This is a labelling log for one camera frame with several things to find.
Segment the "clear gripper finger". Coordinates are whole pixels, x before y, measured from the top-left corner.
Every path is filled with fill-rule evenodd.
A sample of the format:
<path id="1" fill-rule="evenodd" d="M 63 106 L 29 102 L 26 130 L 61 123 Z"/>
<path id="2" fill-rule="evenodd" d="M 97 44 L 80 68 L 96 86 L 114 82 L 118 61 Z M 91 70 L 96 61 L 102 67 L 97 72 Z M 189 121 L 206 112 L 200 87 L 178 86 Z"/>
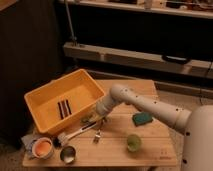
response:
<path id="1" fill-rule="evenodd" d="M 106 117 L 98 115 L 98 114 L 93 114 L 89 119 L 88 122 L 98 122 L 100 120 L 103 120 L 104 122 L 107 122 Z"/>

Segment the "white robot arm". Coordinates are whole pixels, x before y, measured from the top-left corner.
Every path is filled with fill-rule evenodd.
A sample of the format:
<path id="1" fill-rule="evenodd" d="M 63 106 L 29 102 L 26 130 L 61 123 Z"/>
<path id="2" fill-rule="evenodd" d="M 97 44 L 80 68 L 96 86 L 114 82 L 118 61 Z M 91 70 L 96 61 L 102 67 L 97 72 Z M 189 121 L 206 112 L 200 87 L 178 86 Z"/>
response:
<path id="1" fill-rule="evenodd" d="M 150 113 L 184 136 L 181 171 L 213 171 L 213 105 L 190 111 L 142 96 L 123 84 L 114 84 L 96 102 L 91 120 L 106 117 L 122 103 Z"/>

